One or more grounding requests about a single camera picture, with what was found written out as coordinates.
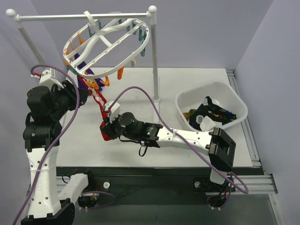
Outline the red santa sock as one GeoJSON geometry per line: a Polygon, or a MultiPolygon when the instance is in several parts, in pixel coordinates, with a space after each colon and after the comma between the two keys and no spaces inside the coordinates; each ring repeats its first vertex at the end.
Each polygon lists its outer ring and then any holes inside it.
{"type": "Polygon", "coordinates": [[[108,112],[105,111],[105,104],[107,103],[106,98],[102,95],[100,91],[100,86],[95,79],[89,80],[79,76],[79,84],[82,84],[93,97],[94,101],[99,106],[101,115],[102,115],[102,123],[100,124],[100,131],[103,139],[105,141],[113,140],[113,135],[110,134],[110,129],[108,129],[109,115],[108,112]]]}

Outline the black blue patterned sock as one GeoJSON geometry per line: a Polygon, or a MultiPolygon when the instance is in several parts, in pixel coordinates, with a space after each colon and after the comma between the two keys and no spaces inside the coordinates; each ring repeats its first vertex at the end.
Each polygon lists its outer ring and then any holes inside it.
{"type": "Polygon", "coordinates": [[[207,100],[208,116],[213,121],[220,122],[222,125],[225,125],[237,119],[236,114],[214,104],[212,102],[212,99],[209,96],[206,97],[206,100],[207,100]]]}

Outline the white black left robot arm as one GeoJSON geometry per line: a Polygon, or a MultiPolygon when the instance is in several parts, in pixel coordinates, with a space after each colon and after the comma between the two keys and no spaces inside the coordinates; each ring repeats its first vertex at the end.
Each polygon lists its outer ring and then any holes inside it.
{"type": "Polygon", "coordinates": [[[72,175],[61,192],[57,191],[56,181],[60,138],[71,125],[62,127],[60,120],[68,111],[77,114],[88,94],[68,80],[51,88],[37,86],[28,91],[30,112],[23,139],[30,164],[31,187],[23,204],[28,212],[21,220],[22,225],[71,225],[81,192],[94,189],[95,180],[86,173],[72,175]]]}

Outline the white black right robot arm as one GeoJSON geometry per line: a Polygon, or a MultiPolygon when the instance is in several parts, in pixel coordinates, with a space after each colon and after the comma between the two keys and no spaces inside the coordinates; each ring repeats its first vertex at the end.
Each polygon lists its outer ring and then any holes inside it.
{"type": "Polygon", "coordinates": [[[124,137],[124,142],[137,143],[145,149],[192,150],[211,168],[208,187],[213,191],[224,187],[225,177],[233,169],[236,142],[219,127],[207,132],[177,130],[139,121],[131,112],[125,112],[113,120],[106,117],[100,131],[106,141],[124,137]]]}

